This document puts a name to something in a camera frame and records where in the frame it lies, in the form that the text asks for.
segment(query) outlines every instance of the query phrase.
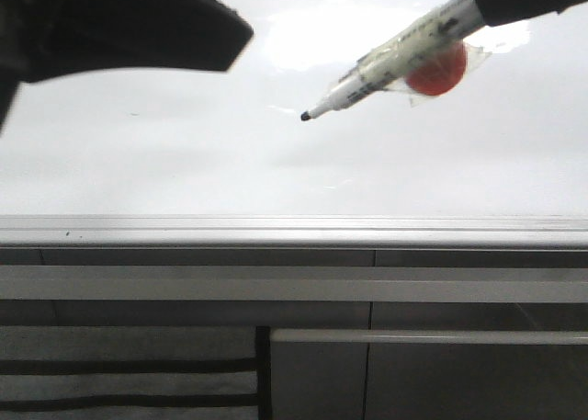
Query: whiteboard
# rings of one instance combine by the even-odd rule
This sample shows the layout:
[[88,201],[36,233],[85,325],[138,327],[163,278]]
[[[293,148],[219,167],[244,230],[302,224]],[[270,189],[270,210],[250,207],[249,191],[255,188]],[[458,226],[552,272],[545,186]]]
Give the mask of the whiteboard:
[[255,37],[229,73],[117,70],[22,85],[0,214],[579,216],[588,6],[475,41],[495,53],[412,108],[300,113],[446,0],[222,0]]

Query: clear plastic wrap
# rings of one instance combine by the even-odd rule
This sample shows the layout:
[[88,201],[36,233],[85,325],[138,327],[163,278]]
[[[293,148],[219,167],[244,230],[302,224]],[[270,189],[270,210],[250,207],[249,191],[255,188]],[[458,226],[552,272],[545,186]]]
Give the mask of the clear plastic wrap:
[[418,106],[451,91],[491,55],[482,47],[458,41],[382,90],[406,94],[411,106]]

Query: gray cabinet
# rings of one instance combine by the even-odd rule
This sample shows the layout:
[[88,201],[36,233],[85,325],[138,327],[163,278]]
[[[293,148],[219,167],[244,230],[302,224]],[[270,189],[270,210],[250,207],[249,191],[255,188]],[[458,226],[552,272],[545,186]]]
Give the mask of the gray cabinet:
[[272,345],[272,405],[276,420],[362,418],[366,345]]
[[[374,329],[585,329],[578,306],[375,304]],[[371,345],[366,419],[588,418],[588,347]]]

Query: gray panel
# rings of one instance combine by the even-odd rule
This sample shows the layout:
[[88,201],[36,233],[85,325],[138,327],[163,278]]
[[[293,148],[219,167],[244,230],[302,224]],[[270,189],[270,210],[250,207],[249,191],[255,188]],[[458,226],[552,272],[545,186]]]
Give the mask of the gray panel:
[[[585,314],[584,304],[375,303],[372,326],[571,330],[588,327]],[[372,344],[366,419],[586,418],[586,372],[587,346]]]
[[363,302],[56,301],[60,324],[361,328]]
[[588,417],[586,346],[372,345],[367,420]]
[[55,325],[51,301],[0,301],[0,325]]
[[377,267],[586,268],[588,252],[379,250]]
[[373,251],[44,249],[54,266],[331,266],[371,267]]
[[41,265],[40,250],[0,249],[0,265]]
[[363,415],[366,345],[272,344],[272,404],[279,420]]
[[255,357],[253,327],[0,327],[4,360],[224,360]]
[[516,304],[375,302],[375,330],[527,330]]
[[588,304],[376,302],[376,330],[588,330]]
[[2,400],[51,400],[93,394],[255,394],[255,371],[223,373],[0,375]]
[[0,299],[588,302],[588,269],[0,266]]

